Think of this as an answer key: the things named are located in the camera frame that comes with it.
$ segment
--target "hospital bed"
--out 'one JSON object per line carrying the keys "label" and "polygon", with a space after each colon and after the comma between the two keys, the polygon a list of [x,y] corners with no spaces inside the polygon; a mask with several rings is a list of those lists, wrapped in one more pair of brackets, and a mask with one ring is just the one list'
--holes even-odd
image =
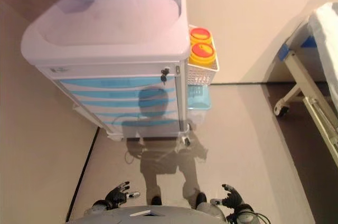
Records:
{"label": "hospital bed", "polygon": [[316,9],[278,51],[296,85],[274,107],[274,114],[281,117],[288,112],[290,102],[303,93],[303,102],[338,167],[338,119],[300,62],[297,52],[301,48],[318,49],[331,98],[338,109],[338,3],[326,3]]}

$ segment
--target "red lid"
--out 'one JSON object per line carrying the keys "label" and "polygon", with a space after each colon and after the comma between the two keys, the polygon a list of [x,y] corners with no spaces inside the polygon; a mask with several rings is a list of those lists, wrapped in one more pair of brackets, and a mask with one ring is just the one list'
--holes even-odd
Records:
{"label": "red lid", "polygon": [[211,34],[207,29],[202,27],[196,27],[190,31],[190,35],[192,35],[196,39],[206,40],[210,38]]}
{"label": "red lid", "polygon": [[214,54],[213,47],[206,43],[196,43],[192,46],[191,50],[196,56],[202,58],[208,58]]}

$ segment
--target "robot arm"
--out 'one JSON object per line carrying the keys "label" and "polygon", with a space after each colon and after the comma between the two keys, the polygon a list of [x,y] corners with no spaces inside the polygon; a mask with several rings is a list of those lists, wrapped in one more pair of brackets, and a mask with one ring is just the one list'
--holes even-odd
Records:
{"label": "robot arm", "polygon": [[226,191],[229,191],[228,196],[225,199],[211,199],[210,203],[234,209],[234,213],[227,216],[229,223],[259,224],[261,223],[259,219],[264,223],[270,223],[269,219],[264,215],[254,212],[253,208],[243,201],[241,195],[234,187],[228,184],[223,184],[222,187]]}
{"label": "robot arm", "polygon": [[105,199],[96,201],[90,209],[85,211],[84,215],[99,214],[103,211],[115,209],[118,208],[121,204],[126,203],[127,199],[138,198],[140,195],[139,192],[125,192],[129,188],[129,181],[121,183],[119,186],[110,191]]}

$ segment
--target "yellow container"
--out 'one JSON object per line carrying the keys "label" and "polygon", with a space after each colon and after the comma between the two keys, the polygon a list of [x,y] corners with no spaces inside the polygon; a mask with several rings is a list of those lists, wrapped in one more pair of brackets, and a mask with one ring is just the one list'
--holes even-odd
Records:
{"label": "yellow container", "polygon": [[211,45],[211,33],[207,29],[196,27],[190,30],[190,42],[192,45],[196,43],[206,43]]}
{"label": "yellow container", "polygon": [[196,43],[191,46],[189,63],[202,67],[211,67],[216,59],[216,52],[211,45]]}

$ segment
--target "wire basket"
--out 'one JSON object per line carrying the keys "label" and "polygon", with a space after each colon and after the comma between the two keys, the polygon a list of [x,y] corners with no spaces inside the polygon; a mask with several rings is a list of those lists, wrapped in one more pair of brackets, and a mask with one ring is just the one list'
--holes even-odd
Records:
{"label": "wire basket", "polygon": [[[195,28],[196,26],[189,25],[189,28]],[[210,85],[215,74],[220,70],[218,57],[216,52],[216,58],[210,68],[196,66],[188,63],[188,85]]]}

